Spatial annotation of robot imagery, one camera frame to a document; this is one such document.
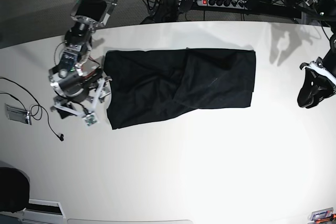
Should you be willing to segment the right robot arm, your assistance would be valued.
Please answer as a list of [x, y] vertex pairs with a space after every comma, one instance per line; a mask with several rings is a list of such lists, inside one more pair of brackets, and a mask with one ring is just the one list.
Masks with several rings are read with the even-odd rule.
[[79, 115], [72, 105], [81, 105], [92, 89], [96, 97], [91, 102], [103, 100], [106, 80], [101, 67], [90, 73], [84, 73], [82, 68], [91, 58], [92, 35], [106, 25], [117, 1], [78, 0], [71, 11], [75, 23], [64, 36], [65, 48], [59, 62], [49, 71], [50, 85], [56, 93], [52, 109], [62, 118]]

